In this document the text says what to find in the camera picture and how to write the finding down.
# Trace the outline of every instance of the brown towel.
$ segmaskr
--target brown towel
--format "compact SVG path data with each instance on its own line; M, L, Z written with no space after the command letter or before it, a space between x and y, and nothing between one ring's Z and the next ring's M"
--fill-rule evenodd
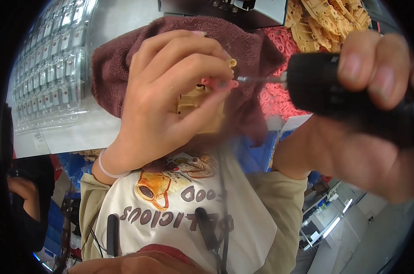
M97 103L120 118L133 54L145 39L177 29L205 31L209 37L219 41L237 60L235 76L268 76L285 61L281 52L261 30L248 33L226 20L214 17L166 16L121 35L94 51L91 91ZM198 134L172 155L188 149L206 150L232 135L242 133L251 138L254 147L261 146L268 130L257 99L262 87L262 84L239 84L225 102L225 119L219 134ZM157 160L144 169L161 171L164 164L165 161Z

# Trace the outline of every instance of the graphic t-shirt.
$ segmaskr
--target graphic t-shirt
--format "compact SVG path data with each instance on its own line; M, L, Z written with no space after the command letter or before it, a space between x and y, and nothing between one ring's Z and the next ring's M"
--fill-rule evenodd
M254 273L273 244L277 226L242 170L224 168L228 178L228 273ZM218 161L206 153L182 153L167 160L163 172L138 171L118 179L108 190L96 224L96 237L106 249L107 218L119 218L119 256L149 244L181 250L205 270L216 272L195 218L203 207L220 238L224 230Z

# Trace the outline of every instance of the clear rubber band bracelet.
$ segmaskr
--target clear rubber band bracelet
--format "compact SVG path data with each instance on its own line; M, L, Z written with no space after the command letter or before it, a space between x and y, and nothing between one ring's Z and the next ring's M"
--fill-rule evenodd
M100 160L100 158L102 158L105 150L106 149L102 149L102 152L99 154L99 167L100 167L100 170L102 172L104 172L106 176L109 176L111 178L122 178L122 177L125 177L126 175L128 175L130 173L130 171L127 171L127 172L125 172L123 174L120 174L120 175L114 175L114 174L111 174L111 173L109 173L105 170L105 168L102 166L102 161Z

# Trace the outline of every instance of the beige jacket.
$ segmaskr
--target beige jacket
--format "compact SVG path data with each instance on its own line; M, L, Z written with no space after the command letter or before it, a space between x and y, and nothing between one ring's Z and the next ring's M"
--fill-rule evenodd
M226 159L228 169L228 172L224 172L224 180L227 181L227 176L231 174L241 176L239 179L242 181L248 180L278 227L265 265L256 273L290 273L295 268L307 179L294 180L277 171L254 173L245 177L230 150L224 150L223 158ZM93 175L84 174L81 179L79 225L83 260L101 258L89 235L90 227L93 230L96 228L97 217L108 189L109 185L99 182Z

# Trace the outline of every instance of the pink plastic piece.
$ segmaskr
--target pink plastic piece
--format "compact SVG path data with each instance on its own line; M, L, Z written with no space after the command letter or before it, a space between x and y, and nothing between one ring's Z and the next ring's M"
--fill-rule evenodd
M202 78L201 84L219 91L228 91L239 86L239 82L236 80L221 81L219 79L212 78Z
M283 71L287 69L287 62L290 57L299 52L297 44L292 38L290 30L285 27L264 28L265 34L274 43L276 48L284 55L286 63L284 63L274 76L281 76ZM309 114L307 111L297 110L291 102L289 92L284 90L280 84L267 83L265 89L259 94L259 102L262 107L265 119L269 115L280 115L283 120L288 120L289 117Z

